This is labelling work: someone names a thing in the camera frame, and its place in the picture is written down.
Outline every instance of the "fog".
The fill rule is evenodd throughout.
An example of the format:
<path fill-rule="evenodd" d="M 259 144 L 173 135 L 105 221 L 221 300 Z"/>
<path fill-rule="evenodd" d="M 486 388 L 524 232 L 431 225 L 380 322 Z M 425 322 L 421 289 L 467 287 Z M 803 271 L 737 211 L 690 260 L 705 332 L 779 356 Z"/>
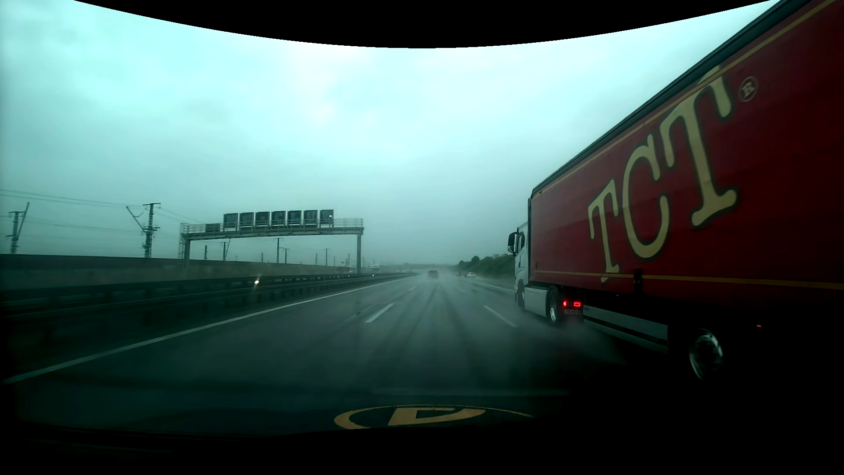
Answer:
<path fill-rule="evenodd" d="M 370 263 L 501 254 L 535 185 L 773 3 L 587 38 L 409 50 L 3 0 L 0 226 L 10 234 L 7 212 L 29 201 L 19 253 L 141 257 L 124 205 L 138 215 L 156 202 L 153 257 L 175 258 L 181 222 L 334 209 L 364 220 Z M 206 244 L 222 259 L 221 242 L 194 243 L 193 259 Z M 276 245 L 233 240 L 228 259 L 274 262 Z M 323 264 L 325 248 L 330 265 L 354 260 L 354 236 L 280 245 L 289 262 Z"/>

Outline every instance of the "asphalt road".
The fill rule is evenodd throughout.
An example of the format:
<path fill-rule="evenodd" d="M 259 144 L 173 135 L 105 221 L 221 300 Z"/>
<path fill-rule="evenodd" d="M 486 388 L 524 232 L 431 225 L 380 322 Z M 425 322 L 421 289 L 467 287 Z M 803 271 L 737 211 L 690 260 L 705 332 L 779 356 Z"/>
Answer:
<path fill-rule="evenodd" d="M 8 383 L 16 417 L 265 435 L 582 415 L 584 395 L 667 397 L 664 356 L 549 326 L 501 282 L 447 270 L 256 312 Z"/>

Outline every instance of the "truck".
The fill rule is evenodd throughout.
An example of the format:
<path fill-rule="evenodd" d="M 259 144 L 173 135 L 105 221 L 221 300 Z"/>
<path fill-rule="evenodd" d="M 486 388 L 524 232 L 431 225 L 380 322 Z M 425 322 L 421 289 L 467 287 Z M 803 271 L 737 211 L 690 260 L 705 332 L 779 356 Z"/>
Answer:
<path fill-rule="evenodd" d="M 692 385 L 777 377 L 795 323 L 844 303 L 843 25 L 843 1 L 774 4 L 545 178 L 507 241 L 516 304 Z"/>

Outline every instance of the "truck wheel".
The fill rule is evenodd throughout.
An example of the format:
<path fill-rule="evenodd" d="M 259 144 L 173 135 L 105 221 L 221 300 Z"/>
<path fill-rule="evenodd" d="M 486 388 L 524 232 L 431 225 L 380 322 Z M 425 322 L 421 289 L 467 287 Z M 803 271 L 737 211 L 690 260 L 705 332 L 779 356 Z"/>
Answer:
<path fill-rule="evenodd" d="M 562 321 L 562 314 L 560 313 L 560 291 L 557 287 L 551 287 L 548 291 L 548 309 L 546 315 L 548 316 L 548 323 L 557 326 Z"/>
<path fill-rule="evenodd" d="M 724 350 L 718 337 L 699 328 L 690 333 L 689 363 L 701 381 L 714 381 L 724 368 Z"/>
<path fill-rule="evenodd" d="M 703 396 L 721 385 L 727 372 L 724 347 L 716 332 L 704 325 L 689 326 L 674 339 L 677 341 L 676 349 L 671 347 L 668 354 L 673 360 L 679 390 Z"/>
<path fill-rule="evenodd" d="M 525 309 L 525 287 L 520 285 L 516 291 L 516 304 L 521 310 Z"/>

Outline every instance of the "electronic sign panel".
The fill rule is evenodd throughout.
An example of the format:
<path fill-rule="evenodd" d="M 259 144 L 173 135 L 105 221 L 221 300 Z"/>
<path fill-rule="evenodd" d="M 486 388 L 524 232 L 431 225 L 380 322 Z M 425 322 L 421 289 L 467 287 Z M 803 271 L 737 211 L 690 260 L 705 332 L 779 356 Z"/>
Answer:
<path fill-rule="evenodd" d="M 266 228 L 267 226 L 269 226 L 269 211 L 255 213 L 255 227 Z"/>
<path fill-rule="evenodd" d="M 255 213 L 241 213 L 241 231 L 250 231 L 255 221 Z"/>
<path fill-rule="evenodd" d="M 233 231 L 237 229 L 237 213 L 227 213 L 223 215 L 223 229 L 226 231 Z"/>
<path fill-rule="evenodd" d="M 287 225 L 288 226 L 299 226 L 302 224 L 302 212 L 299 211 L 288 211 L 287 212 Z"/>
<path fill-rule="evenodd" d="M 273 211 L 272 219 L 270 220 L 270 225 L 272 227 L 282 227 L 285 222 L 284 211 Z"/>
<path fill-rule="evenodd" d="M 318 210 L 305 211 L 305 226 L 316 226 Z"/>
<path fill-rule="evenodd" d="M 330 226 L 332 220 L 334 218 L 334 210 L 320 210 L 319 212 L 319 222 L 322 225 Z"/>

